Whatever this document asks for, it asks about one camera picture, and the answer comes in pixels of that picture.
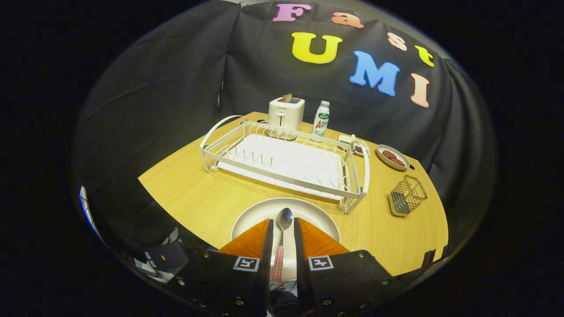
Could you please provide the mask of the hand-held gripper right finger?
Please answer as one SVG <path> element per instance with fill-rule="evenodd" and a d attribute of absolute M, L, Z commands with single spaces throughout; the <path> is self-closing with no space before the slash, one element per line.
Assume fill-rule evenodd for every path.
<path fill-rule="evenodd" d="M 302 225 L 294 219 L 300 315 L 362 315 L 409 289 L 417 269 L 393 276 L 366 250 L 306 257 Z"/>

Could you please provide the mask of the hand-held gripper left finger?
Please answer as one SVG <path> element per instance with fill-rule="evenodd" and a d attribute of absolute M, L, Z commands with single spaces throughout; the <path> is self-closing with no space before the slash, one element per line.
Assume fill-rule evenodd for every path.
<path fill-rule="evenodd" d="M 274 223 L 268 221 L 259 257 L 196 251 L 165 284 L 173 298 L 211 317 L 265 317 L 270 286 Z"/>

